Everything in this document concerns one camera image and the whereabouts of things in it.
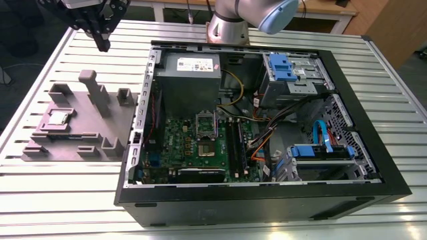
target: white table surface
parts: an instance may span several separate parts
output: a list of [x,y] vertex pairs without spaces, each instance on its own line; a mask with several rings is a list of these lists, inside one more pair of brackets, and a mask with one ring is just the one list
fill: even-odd
[[99,52],[86,34],[68,30],[0,136],[0,238],[31,239],[426,239],[426,110],[375,46],[358,36],[250,30],[252,45],[330,50],[367,111],[412,195],[338,220],[143,228],[114,206],[119,162],[25,162],[20,156],[45,112],[53,83],[74,91],[82,69],[98,71],[110,92],[142,90],[151,40],[206,41],[206,26],[122,21]]

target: green circuit board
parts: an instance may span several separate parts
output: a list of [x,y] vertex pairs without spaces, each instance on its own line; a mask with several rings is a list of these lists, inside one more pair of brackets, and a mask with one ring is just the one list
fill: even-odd
[[[159,160],[158,166],[150,166],[151,184],[170,183],[167,174],[171,174],[170,171],[174,171],[174,169],[180,168],[224,169],[224,182],[227,183],[259,181],[258,166],[250,167],[247,169],[248,174],[239,177],[230,174],[226,124],[226,121],[218,120],[216,124],[203,122],[202,126],[199,125],[199,128],[203,127],[207,131],[218,125],[218,137],[212,140],[196,138],[196,119],[168,118],[166,120],[162,152],[143,152],[140,155],[146,168],[154,157]],[[248,121],[242,122],[242,131],[246,141],[254,139],[252,127]]]

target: floor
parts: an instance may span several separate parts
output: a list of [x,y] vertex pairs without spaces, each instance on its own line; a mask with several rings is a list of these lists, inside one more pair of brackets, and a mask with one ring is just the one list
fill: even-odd
[[[210,20],[207,11],[192,11],[192,14],[195,24],[204,24]],[[5,48],[0,45],[0,65],[5,68],[17,65],[5,70],[7,74],[15,80],[13,85],[5,86],[0,84],[0,134],[67,30],[66,24],[48,12],[43,12],[43,16],[45,24],[31,29],[39,43],[39,52],[33,56],[16,58],[11,56]],[[131,7],[124,19],[154,21],[155,15],[151,8]],[[187,23],[187,12],[183,10],[166,9],[164,20],[167,22]],[[420,103],[427,108],[427,60],[419,59],[418,55],[414,54],[398,70],[398,73]]]

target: yellow wire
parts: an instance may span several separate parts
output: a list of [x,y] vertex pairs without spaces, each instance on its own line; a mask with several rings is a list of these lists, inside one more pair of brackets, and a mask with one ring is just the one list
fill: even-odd
[[259,152],[259,150],[262,149],[262,147],[264,146],[264,144],[267,143],[267,141],[268,141],[268,139],[272,137],[272,135],[274,135],[274,132],[271,132],[271,134],[268,135],[268,137],[264,139],[264,141],[263,141],[262,144],[259,145],[256,151],[254,152],[254,154],[252,154],[252,156],[251,156],[251,159],[255,158],[256,153]]
[[238,76],[236,76],[232,72],[230,72],[230,71],[226,70],[226,69],[222,69],[222,71],[224,71],[226,73],[228,73],[228,74],[234,77],[234,79],[236,79],[236,81],[239,82],[239,85],[240,85],[240,96],[238,97],[238,99],[234,100],[234,101],[230,102],[230,103],[219,104],[219,105],[218,105],[218,106],[220,106],[220,107],[226,107],[226,106],[234,105],[234,104],[235,104],[236,102],[239,102],[239,100],[243,98],[244,85],[243,85],[242,80],[238,78]]

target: blue plastic latch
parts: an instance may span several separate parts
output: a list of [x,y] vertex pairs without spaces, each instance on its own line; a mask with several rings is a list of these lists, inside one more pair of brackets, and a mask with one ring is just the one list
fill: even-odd
[[279,163],[276,164],[274,170],[272,170],[272,175],[276,175],[276,171],[278,169],[280,169],[282,165],[286,164],[286,160],[282,158],[282,160],[279,161]]
[[291,153],[292,153],[292,156],[291,156],[291,157],[294,157],[294,158],[300,155],[296,146],[291,147]]
[[315,151],[312,146],[296,146],[296,147],[298,147],[299,156],[302,157],[315,156]]
[[350,154],[350,158],[352,159],[355,157],[355,149],[352,146],[347,146],[347,151],[348,151],[348,154]]
[[276,81],[295,82],[299,79],[292,72],[292,63],[290,63],[286,55],[270,54],[270,65]]

